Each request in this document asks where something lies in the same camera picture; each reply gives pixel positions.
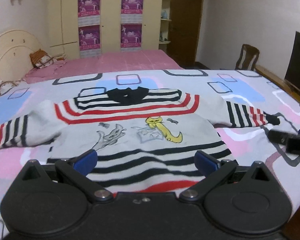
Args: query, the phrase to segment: red stripe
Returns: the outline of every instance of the red stripe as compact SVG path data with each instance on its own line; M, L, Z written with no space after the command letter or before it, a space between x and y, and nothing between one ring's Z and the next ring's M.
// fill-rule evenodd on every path
M151 114L132 114L132 115L125 115L125 116L111 116L111 117L104 117L104 118L93 118L93 119L80 119L80 120L70 120L65 118L60 108L57 104L55 106L55 111L58 119L66 122L67 124L79 124L79 123L93 123L93 122L110 122L110 121L120 121L120 120L129 120L134 118L148 118ZM192 114L194 113L199 106L199 95L194 95L194 104L190 109L187 110L180 110L180 111L164 111L155 113L156 116L162 115L181 115L181 114Z
M169 105L165 105L165 106L155 105L155 106L135 107L135 108L129 108L129 109L120 109L120 110L88 110L88 111L84 111L83 113L74 112L70 108L68 100L62 102L62 104L65 107L68 114L73 115L73 116L81 116L81 115L87 115L87 114L116 114L116 113L127 113L127 112L134 112L134 111L147 111L147 110L153 110L153 109L157 109L157 108L185 107L189 104L190 99L191 99L190 94L186 93L185 100L178 105L176 105L176 104L169 104Z
M0 143L1 143L1 140L2 140L2 129L4 127L4 123L2 125L0 125Z
M181 180L181 181L167 181L150 186L149 188L140 190L138 192L166 192L173 191L179 188L191 187L197 181Z
M254 121L254 123L256 124L256 126L259 126L259 123L257 122L257 115L253 112L253 107L250 107L250 112L252 114L252 120Z
M266 122L263 120L263 114L261 114L261 110L257 108L257 113L260 114L260 121L263 125L266 125Z

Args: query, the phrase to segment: headboard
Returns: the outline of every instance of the headboard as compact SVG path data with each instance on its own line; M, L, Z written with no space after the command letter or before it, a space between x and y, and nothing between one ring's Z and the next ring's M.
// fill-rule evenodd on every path
M19 80L33 68L29 54L42 48L35 36L22 30L0 35L0 79Z

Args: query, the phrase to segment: poster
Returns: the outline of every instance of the poster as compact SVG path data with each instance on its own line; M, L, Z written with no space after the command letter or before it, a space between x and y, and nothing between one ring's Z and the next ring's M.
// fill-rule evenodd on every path
M78 0L78 26L100 24L100 0Z
M100 25L84 26L78 29L81 58L100 55Z
M142 24L121 24L121 51L141 49Z
M143 0L121 1L121 23L142 23Z

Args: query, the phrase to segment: black collar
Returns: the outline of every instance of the black collar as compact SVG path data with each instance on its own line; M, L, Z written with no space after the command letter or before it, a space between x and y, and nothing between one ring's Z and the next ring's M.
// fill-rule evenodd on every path
M148 95L148 93L149 89L143 87L138 87L134 90L132 90L131 88L115 88L106 92L106 94L111 100L127 105L140 104L142 100Z

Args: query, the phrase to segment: white wall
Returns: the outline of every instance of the white wall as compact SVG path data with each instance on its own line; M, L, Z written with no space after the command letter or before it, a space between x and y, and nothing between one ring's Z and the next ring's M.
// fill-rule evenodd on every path
M20 29L33 34L48 48L47 0L0 0L0 34Z
M234 69L247 43L260 50L258 64L284 78L296 31L300 0L204 0L196 60Z

